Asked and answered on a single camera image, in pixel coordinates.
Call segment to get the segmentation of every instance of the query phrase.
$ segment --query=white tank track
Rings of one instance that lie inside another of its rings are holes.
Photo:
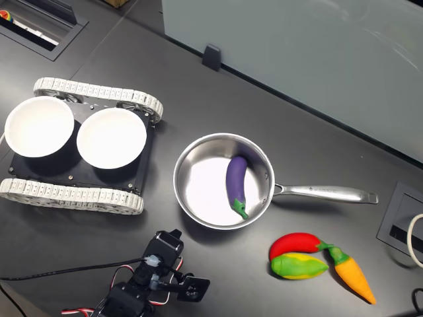
[[[129,105],[150,114],[158,123],[163,105],[153,96],[132,89],[90,85],[65,79],[43,77],[34,86],[35,96],[56,96],[68,101],[83,103],[84,97],[116,100],[118,105]],[[137,194],[109,188],[80,188],[6,178],[0,184],[0,197],[41,207],[102,211],[123,215],[139,215],[144,200]]]

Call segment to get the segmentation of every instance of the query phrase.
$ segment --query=stainless steel saucepan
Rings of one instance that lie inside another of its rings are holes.
[[[246,209],[244,220],[228,202],[225,178],[229,161],[245,157]],[[377,203],[377,195],[339,186],[285,186],[275,184],[269,159],[250,140],[235,134],[216,133],[191,143],[182,152],[173,174],[176,198],[195,221],[209,228],[232,230],[256,221],[275,195],[304,195],[348,203]]]

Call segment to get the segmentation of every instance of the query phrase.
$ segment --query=white bowl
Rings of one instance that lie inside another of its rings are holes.
[[[54,97],[25,100],[9,114],[5,137],[11,149],[23,157],[44,157],[61,149],[73,132],[69,106]]]
[[[79,154],[97,168],[119,168],[142,152],[147,132],[133,112],[109,108],[90,116],[78,132]]]

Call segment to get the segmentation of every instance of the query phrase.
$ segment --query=frosted glass panel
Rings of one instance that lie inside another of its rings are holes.
[[[405,0],[163,0],[166,34],[423,162],[423,9]]]

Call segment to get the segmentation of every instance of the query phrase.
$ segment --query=toy vegetable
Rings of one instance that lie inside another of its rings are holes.
[[[231,208],[248,219],[245,213],[244,178],[247,171],[247,161],[243,157],[234,157],[229,162],[226,171],[226,192]]]
[[[281,236],[270,248],[270,261],[276,256],[287,252],[307,252],[314,253],[327,249],[333,244],[326,244],[316,236],[309,233],[289,233]]]
[[[310,279],[328,268],[321,260],[300,253],[288,253],[272,260],[272,271],[285,279]]]
[[[5,18],[6,20],[13,22],[10,12],[6,10],[0,10],[0,18]]]
[[[354,292],[365,298],[370,304],[375,305],[376,299],[356,261],[336,246],[330,247],[329,252],[335,261],[335,270],[341,279]]]

